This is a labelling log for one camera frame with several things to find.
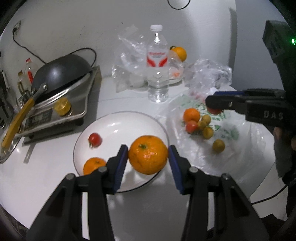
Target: white wall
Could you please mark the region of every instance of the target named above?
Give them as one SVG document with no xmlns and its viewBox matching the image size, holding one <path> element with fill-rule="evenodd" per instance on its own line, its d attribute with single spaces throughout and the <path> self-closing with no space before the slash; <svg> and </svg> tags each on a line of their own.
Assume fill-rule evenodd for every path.
<svg viewBox="0 0 296 241">
<path fill-rule="evenodd" d="M 236 0 L 237 52 L 232 87 L 283 89 L 276 65 L 265 47 L 262 36 L 266 20 L 284 21 L 268 0 Z"/>
<path fill-rule="evenodd" d="M 182 7 L 187 0 L 170 2 Z M 192 0 L 184 10 L 171 9 L 166 0 L 28 0 L 1 36 L 2 66 L 16 90 L 17 73 L 31 57 L 12 41 L 13 26 L 20 19 L 16 39 L 45 61 L 92 47 L 103 76 L 111 73 L 117 33 L 132 24 L 146 33 L 151 24 L 162 24 L 169 44 L 183 46 L 189 62 L 204 57 L 233 64 L 235 9 L 234 0 Z"/>
</svg>

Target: wooden handle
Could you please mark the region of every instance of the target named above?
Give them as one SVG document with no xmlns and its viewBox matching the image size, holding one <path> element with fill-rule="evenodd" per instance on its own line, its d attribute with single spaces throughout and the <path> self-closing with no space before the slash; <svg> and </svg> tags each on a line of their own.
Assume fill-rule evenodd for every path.
<svg viewBox="0 0 296 241">
<path fill-rule="evenodd" d="M 3 149 L 6 149 L 6 150 L 9 149 L 11 142 L 12 142 L 13 138 L 15 137 L 15 134 L 20 129 L 22 122 L 24 121 L 25 117 L 27 116 L 29 111 L 32 109 L 34 104 L 35 104 L 34 99 L 30 98 L 26 102 L 24 107 L 20 110 L 20 112 L 18 112 L 18 114 L 15 116 L 15 118 L 13 119 L 12 123 L 10 124 L 8 131 L 1 143 L 1 147 Z"/>
</svg>

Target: portable gas stove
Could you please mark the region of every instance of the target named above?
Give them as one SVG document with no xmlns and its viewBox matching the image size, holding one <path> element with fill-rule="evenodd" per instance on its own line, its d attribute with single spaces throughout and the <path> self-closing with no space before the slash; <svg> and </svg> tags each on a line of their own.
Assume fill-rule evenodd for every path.
<svg viewBox="0 0 296 241">
<path fill-rule="evenodd" d="M 24 119 L 22 127 L 16 137 L 26 137 L 23 144 L 40 141 L 52 136 L 73 131 L 84 122 L 87 113 L 88 98 L 94 81 L 101 82 L 99 67 L 93 68 L 80 80 L 64 89 L 60 93 L 34 106 L 29 116 Z M 61 115 L 54 106 L 63 99 L 70 105 L 69 111 Z"/>
</svg>

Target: white plate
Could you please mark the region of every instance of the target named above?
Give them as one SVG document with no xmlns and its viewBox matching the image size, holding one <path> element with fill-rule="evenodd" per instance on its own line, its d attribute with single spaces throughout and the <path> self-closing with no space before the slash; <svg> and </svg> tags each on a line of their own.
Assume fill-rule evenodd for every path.
<svg viewBox="0 0 296 241">
<path fill-rule="evenodd" d="M 91 149 L 88 138 L 94 132 L 102 137 L 103 142 L 99 147 Z M 116 112 L 94 121 L 80 134 L 74 147 L 73 161 L 77 173 L 83 175 L 83 166 L 91 157 L 100 157 L 108 161 L 110 157 L 117 155 L 122 144 L 130 148 L 134 140 L 143 135 L 157 136 L 167 147 L 169 146 L 168 135 L 163 126 L 146 114 Z M 138 173 L 128 161 L 118 192 L 130 191 L 143 186 L 156 175 Z"/>
<path fill-rule="evenodd" d="M 170 79 L 169 80 L 169 84 L 170 85 L 173 85 L 173 84 L 176 84 L 176 83 L 179 83 L 182 79 L 180 78 L 177 78 L 177 79 Z"/>
</svg>

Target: plastic bag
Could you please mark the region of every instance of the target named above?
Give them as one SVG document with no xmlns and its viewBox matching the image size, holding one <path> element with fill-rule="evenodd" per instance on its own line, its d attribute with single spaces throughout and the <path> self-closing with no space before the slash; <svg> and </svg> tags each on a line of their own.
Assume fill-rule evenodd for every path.
<svg viewBox="0 0 296 241">
<path fill-rule="evenodd" d="M 232 69 L 212 60 L 199 59 L 186 68 L 184 83 L 191 90 L 220 89 L 223 85 L 231 85 Z"/>
<path fill-rule="evenodd" d="M 169 78 L 170 80 L 181 80 L 184 75 L 184 63 L 180 60 L 175 51 L 169 51 Z"/>
<path fill-rule="evenodd" d="M 210 126 L 214 136 L 205 140 L 200 134 L 188 134 L 183 122 L 185 109 L 194 107 L 201 115 L 210 115 Z M 219 115 L 210 114 L 205 104 L 189 91 L 174 98 L 157 116 L 166 128 L 170 145 L 175 145 L 180 156 L 186 157 L 190 164 L 205 173 L 220 176 L 229 173 L 236 182 L 241 183 L 258 160 L 263 160 L 265 141 L 259 124 L 245 121 L 245 116 L 225 110 Z M 225 150 L 219 154 L 212 151 L 216 139 L 222 139 Z"/>
<path fill-rule="evenodd" d="M 144 36 L 134 26 L 118 34 L 122 42 L 116 51 L 112 67 L 112 77 L 116 81 L 116 91 L 139 88 L 146 79 L 146 42 Z"/>
<path fill-rule="evenodd" d="M 147 83 L 147 43 L 144 36 L 134 26 L 118 34 L 121 44 L 114 52 L 115 61 L 112 77 L 116 82 L 116 92 L 135 89 Z M 169 51 L 170 83 L 177 83 L 183 78 L 184 64 L 174 51 Z"/>
</svg>

